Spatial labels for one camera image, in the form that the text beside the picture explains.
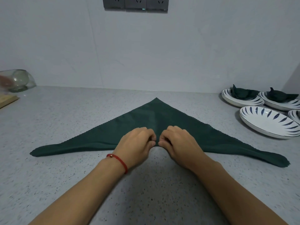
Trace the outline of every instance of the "countertop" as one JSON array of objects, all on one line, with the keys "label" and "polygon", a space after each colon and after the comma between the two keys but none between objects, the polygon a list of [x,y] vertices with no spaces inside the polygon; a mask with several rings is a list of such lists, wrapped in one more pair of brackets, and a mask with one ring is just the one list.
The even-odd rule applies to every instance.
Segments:
[{"label": "countertop", "polygon": [[[277,140],[246,127],[219,94],[36,87],[0,109],[0,224],[28,224],[110,151],[48,157],[29,153],[61,143],[154,98],[230,136],[287,157],[280,168],[249,157],[208,153],[288,224],[300,224],[300,138]],[[125,175],[91,224],[228,224],[201,183],[161,147]]]}]

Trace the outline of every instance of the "oval plate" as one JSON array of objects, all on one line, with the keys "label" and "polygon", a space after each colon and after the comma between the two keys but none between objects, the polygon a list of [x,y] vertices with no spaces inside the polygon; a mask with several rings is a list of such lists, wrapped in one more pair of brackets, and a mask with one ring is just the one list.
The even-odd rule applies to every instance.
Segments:
[{"label": "oval plate", "polygon": [[244,106],[261,106],[264,105],[264,100],[262,98],[260,98],[259,96],[257,96],[254,99],[251,100],[239,100],[236,98],[233,98],[231,96],[231,89],[224,89],[221,92],[221,95],[223,97],[223,99],[225,99],[225,101],[227,101],[228,103],[234,105],[234,106],[238,106],[238,107],[244,107]]},{"label": "oval plate", "polygon": [[297,111],[300,112],[300,110],[290,110],[287,115],[300,125],[300,118],[297,115]]},{"label": "oval plate", "polygon": [[240,109],[240,116],[246,125],[264,135],[280,139],[300,136],[299,124],[277,111],[259,106],[245,106]]},{"label": "oval plate", "polygon": [[274,102],[272,100],[269,100],[266,95],[267,95],[267,91],[262,91],[258,93],[258,96],[265,101],[265,105],[273,107],[277,110],[290,111],[294,109],[295,110],[300,109],[300,101],[298,99],[292,100],[290,102],[279,103],[279,102]]}]

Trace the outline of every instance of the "wooden cutting board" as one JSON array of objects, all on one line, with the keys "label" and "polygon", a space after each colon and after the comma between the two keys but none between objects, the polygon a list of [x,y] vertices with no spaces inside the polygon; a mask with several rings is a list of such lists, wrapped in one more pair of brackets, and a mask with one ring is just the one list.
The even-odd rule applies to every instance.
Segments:
[{"label": "wooden cutting board", "polygon": [[0,94],[0,109],[18,99],[19,98],[16,95],[1,95]]}]

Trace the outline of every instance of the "folded napkin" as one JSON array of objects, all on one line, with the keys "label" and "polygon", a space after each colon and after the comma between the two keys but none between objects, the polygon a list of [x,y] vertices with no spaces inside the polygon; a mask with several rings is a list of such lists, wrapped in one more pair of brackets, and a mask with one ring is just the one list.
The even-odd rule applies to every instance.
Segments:
[{"label": "folded napkin", "polygon": [[151,128],[159,139],[163,130],[169,125],[177,125],[186,129],[205,152],[249,156],[279,167],[286,167],[290,164],[284,156],[257,150],[188,116],[158,98],[70,140],[56,145],[38,147],[30,154],[39,157],[78,151],[114,150],[122,136],[134,128],[144,126]]},{"label": "folded napkin", "polygon": [[290,102],[294,99],[296,99],[298,97],[299,94],[286,94],[282,91],[277,91],[277,90],[274,90],[272,87],[271,87],[271,91],[269,91],[266,95],[266,97],[269,99],[269,100],[272,100],[274,102],[278,102],[278,103],[287,103],[287,102]]},{"label": "folded napkin", "polygon": [[249,90],[249,89],[243,89],[243,88],[236,88],[235,85],[233,85],[231,89],[231,96],[233,98],[239,99],[239,100],[251,100],[257,97],[259,91],[256,90]]}]

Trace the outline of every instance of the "electrical outlet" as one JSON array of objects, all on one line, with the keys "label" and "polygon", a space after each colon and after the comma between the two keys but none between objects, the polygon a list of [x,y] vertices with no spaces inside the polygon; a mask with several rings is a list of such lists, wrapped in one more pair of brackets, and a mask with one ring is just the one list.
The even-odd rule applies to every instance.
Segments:
[{"label": "electrical outlet", "polygon": [[169,0],[147,0],[147,9],[167,11]]},{"label": "electrical outlet", "polygon": [[105,9],[124,9],[125,0],[103,0]]},{"label": "electrical outlet", "polygon": [[147,0],[125,0],[126,9],[146,9]]}]

